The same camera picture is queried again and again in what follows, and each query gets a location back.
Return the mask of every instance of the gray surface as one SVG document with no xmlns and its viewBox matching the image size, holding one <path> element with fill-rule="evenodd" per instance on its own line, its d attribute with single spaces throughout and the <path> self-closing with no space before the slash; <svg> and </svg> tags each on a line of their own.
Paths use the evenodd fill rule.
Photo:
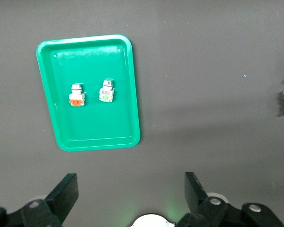
<svg viewBox="0 0 284 227">
<path fill-rule="evenodd" d="M 134 47 L 141 142 L 64 152 L 36 47 L 117 33 Z M 284 0 L 0 0 L 0 206 L 13 211 L 76 172 L 66 227 L 125 227 L 147 212 L 178 221 L 194 171 L 208 192 L 263 203 L 284 222 L 283 90 Z"/>
</svg>

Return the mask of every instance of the silver bolt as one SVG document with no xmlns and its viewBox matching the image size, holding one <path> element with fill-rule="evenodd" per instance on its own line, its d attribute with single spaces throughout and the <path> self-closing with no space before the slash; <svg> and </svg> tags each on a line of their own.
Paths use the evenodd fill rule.
<svg viewBox="0 0 284 227">
<path fill-rule="evenodd" d="M 218 206 L 218 205 L 221 204 L 221 201 L 218 200 L 218 199 L 216 199 L 216 198 L 210 199 L 210 202 L 211 202 L 213 205 L 216 205 L 216 206 Z"/>
<path fill-rule="evenodd" d="M 248 207 L 250 210 L 252 210 L 253 212 L 256 212 L 256 213 L 259 213 L 261 212 L 261 208 L 255 204 L 251 204 L 249 207 Z"/>
<path fill-rule="evenodd" d="M 33 201 L 30 205 L 29 205 L 29 207 L 32 209 L 32 208 L 36 208 L 37 206 L 39 206 L 39 203 L 38 202 L 36 202 L 36 201 Z"/>
</svg>

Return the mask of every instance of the green plastic tray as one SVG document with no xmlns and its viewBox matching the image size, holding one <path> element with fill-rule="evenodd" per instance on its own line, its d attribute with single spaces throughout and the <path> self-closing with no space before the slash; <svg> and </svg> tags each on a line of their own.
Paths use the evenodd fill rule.
<svg viewBox="0 0 284 227">
<path fill-rule="evenodd" d="M 58 146 L 84 151 L 135 146 L 140 140 L 130 41 L 104 35 L 44 41 L 37 51 Z M 113 80 L 113 102 L 99 100 L 103 80 Z M 72 84 L 81 84 L 85 105 L 71 106 Z"/>
</svg>

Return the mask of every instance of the screw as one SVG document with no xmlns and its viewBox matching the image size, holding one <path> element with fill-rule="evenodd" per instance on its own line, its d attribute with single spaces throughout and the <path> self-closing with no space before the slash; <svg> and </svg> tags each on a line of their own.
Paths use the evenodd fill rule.
<svg viewBox="0 0 284 227">
<path fill-rule="evenodd" d="M 210 202 L 211 202 L 213 205 L 216 205 L 216 206 L 218 206 L 218 205 L 221 204 L 221 201 L 218 200 L 218 199 L 216 199 L 216 198 L 210 199 Z"/>
<path fill-rule="evenodd" d="M 36 202 L 36 201 L 33 201 L 30 205 L 29 205 L 29 207 L 32 209 L 32 208 L 36 208 L 37 206 L 39 206 L 39 203 L 38 202 Z"/>
<path fill-rule="evenodd" d="M 249 207 L 248 207 L 250 210 L 252 210 L 253 212 L 256 212 L 256 213 L 259 213 L 261 212 L 261 208 L 255 204 L 251 204 Z"/>
</svg>

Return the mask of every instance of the tray rim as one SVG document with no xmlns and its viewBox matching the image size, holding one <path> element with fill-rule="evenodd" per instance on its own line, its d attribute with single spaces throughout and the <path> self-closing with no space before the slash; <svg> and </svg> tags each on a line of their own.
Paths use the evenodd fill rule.
<svg viewBox="0 0 284 227">
<path fill-rule="evenodd" d="M 71 148 L 66 147 L 63 144 L 63 141 L 60 137 L 60 129 L 59 129 L 58 122 L 56 119 L 56 114 L 54 112 L 54 107 L 53 105 L 50 105 L 50 103 L 52 103 L 52 97 L 50 96 L 49 83 L 47 80 L 47 74 L 45 72 L 44 61 L 42 57 L 43 49 L 46 47 L 61 45 L 61 44 L 63 45 L 63 44 L 86 43 L 86 42 L 107 41 L 107 40 L 121 40 L 125 43 L 126 48 L 127 48 L 126 58 L 128 60 L 129 75 L 133 75 L 130 77 L 130 86 L 133 88 L 132 94 L 136 97 L 136 98 L 132 98 L 131 105 L 137 107 L 137 108 L 133 108 L 132 110 L 134 118 L 137 118 L 136 121 L 134 120 L 132 123 L 133 135 L 134 135 L 133 141 L 128 144 L 108 144 L 108 145 L 101 145 L 101 146 L 71 147 Z M 68 152 L 93 151 L 93 150 L 115 149 L 115 148 L 131 148 L 131 147 L 136 146 L 139 143 L 140 138 L 141 138 L 141 133 L 140 133 L 140 124 L 139 124 L 139 111 L 138 111 L 137 91 L 136 91 L 136 84 L 135 84 L 135 73 L 134 73 L 134 65 L 133 65 L 133 50 L 132 50 L 132 44 L 126 36 L 116 34 L 116 35 L 99 35 L 99 36 L 66 38 L 66 39 L 57 39 L 57 40 L 45 40 L 45 41 L 42 41 L 38 45 L 36 49 L 36 57 L 37 57 L 38 65 L 39 65 L 41 80 L 42 80 L 43 87 L 44 87 L 44 93 L 45 93 L 47 106 L 49 109 L 50 118 L 51 118 L 51 122 L 53 125 L 53 132 L 55 135 L 55 140 L 60 149 L 64 151 L 68 151 Z"/>
</svg>

